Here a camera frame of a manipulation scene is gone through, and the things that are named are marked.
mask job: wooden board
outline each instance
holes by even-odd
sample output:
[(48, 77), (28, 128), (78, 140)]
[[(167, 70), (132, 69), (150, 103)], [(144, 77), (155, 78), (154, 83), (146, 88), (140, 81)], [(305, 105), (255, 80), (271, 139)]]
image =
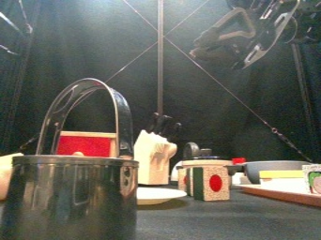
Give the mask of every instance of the wooden board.
[(277, 199), (281, 201), (292, 202), (292, 203), (301, 203), (310, 206), (321, 207), (321, 195), (320, 194), (310, 194), (310, 193), (296, 193), (296, 192), (286, 192), (281, 190), (270, 190), (261, 188), (259, 185), (246, 185), (239, 186), (242, 190), (253, 195), (258, 195), (266, 198)]

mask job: plate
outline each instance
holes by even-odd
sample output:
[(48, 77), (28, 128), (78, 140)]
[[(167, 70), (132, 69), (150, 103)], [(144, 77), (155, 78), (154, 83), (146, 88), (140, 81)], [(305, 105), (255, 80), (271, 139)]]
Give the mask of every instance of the plate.
[(138, 205), (154, 205), (166, 201), (185, 197), (187, 194), (182, 190), (159, 188), (159, 187), (139, 187), (136, 189)]

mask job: metal handle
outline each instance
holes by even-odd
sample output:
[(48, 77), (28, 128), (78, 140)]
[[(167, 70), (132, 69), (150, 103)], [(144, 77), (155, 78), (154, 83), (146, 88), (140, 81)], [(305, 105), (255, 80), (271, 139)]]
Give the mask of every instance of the metal handle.
[(128, 103), (123, 96), (112, 88), (110, 88), (99, 80), (90, 78), (72, 83), (52, 102), (41, 127), (36, 155), (55, 155), (67, 115), (72, 107), (99, 89), (104, 89), (110, 92), (114, 103), (116, 156), (132, 159), (132, 126)]

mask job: metal pole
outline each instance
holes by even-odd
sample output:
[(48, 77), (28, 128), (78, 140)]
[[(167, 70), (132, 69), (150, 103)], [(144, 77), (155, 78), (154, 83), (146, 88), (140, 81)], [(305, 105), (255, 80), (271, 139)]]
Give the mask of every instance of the metal pole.
[(163, 57), (164, 57), (164, 42), (163, 42), (163, 20), (164, 20), (164, 3), (158, 0), (158, 93), (156, 93), (156, 111), (163, 115)]

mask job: knife block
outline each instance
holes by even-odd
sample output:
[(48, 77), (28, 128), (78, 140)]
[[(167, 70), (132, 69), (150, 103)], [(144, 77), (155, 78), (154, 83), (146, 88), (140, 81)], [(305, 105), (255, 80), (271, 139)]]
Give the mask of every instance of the knife block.
[(138, 184), (167, 185), (170, 178), (170, 158), (177, 151), (177, 145), (154, 133), (140, 131), (135, 145), (134, 156), (139, 161)]

